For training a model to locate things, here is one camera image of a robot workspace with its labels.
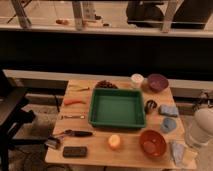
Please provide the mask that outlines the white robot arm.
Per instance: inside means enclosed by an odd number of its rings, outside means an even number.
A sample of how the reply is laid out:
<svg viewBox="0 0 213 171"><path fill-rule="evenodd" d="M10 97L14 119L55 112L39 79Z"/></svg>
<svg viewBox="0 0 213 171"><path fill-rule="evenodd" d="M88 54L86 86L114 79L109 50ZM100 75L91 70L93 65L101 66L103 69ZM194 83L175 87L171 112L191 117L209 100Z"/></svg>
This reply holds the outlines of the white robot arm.
<svg viewBox="0 0 213 171"><path fill-rule="evenodd" d="M183 154L183 165L188 167L213 140L213 109L201 108L193 116L182 117L187 145Z"/></svg>

